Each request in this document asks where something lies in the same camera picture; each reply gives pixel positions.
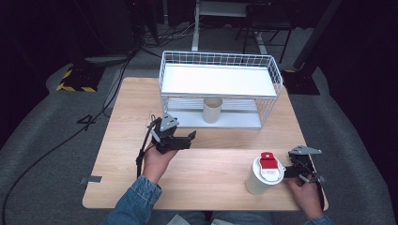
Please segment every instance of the paper cup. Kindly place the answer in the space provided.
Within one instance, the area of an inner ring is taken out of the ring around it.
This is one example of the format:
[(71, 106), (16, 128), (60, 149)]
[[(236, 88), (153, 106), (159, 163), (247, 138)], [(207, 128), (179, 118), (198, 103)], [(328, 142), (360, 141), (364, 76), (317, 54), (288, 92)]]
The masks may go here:
[[(271, 157), (271, 160), (276, 160), (272, 162), (276, 166), (272, 168), (263, 168), (261, 159), (266, 158), (266, 155)], [(284, 171), (285, 167), (272, 155), (272, 153), (262, 153), (261, 157), (257, 157), (252, 164), (249, 175), (245, 181), (246, 189), (253, 195), (263, 194), (268, 188), (279, 184), (283, 180)]]
[(220, 118), (222, 111), (222, 98), (220, 97), (205, 97), (203, 107), (203, 119), (209, 123), (214, 124)]

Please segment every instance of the jacket sleeve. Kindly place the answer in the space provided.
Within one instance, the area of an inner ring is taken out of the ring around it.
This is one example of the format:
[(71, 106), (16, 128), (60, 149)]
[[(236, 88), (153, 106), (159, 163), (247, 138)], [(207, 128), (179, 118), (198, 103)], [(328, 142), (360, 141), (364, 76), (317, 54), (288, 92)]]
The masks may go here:
[(161, 187), (152, 184), (143, 175), (132, 184), (115, 209), (102, 224), (146, 224), (153, 205), (161, 196)]
[(329, 217), (322, 216), (308, 220), (304, 225), (333, 225), (333, 221)]

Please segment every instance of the person's hand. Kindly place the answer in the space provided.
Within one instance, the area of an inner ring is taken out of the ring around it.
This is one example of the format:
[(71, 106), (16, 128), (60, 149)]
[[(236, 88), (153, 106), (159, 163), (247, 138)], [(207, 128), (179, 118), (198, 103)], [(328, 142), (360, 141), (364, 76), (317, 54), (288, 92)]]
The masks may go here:
[(316, 183), (301, 185), (299, 178), (289, 178), (286, 179), (286, 182), (293, 192), (296, 203), (304, 211), (307, 219), (323, 216)]
[(157, 185), (170, 160), (176, 155), (178, 151), (168, 151), (162, 155), (152, 143), (146, 149), (144, 157), (143, 175), (153, 184)]

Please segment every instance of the red lid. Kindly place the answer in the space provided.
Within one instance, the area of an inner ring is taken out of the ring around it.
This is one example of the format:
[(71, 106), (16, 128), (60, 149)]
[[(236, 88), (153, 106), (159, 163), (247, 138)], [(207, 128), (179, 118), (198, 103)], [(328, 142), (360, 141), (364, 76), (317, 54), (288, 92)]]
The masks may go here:
[(278, 169), (278, 161), (270, 152), (263, 152), (260, 158), (262, 169)]

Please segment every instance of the wire shelf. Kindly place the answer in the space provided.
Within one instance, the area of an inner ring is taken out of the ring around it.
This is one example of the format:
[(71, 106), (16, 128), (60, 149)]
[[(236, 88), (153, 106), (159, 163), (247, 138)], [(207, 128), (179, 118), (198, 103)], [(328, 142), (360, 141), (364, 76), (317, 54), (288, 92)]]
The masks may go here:
[[(163, 52), (161, 104), (185, 128), (261, 128), (283, 88), (270, 55)], [(205, 97), (222, 98), (215, 124), (202, 119)]]

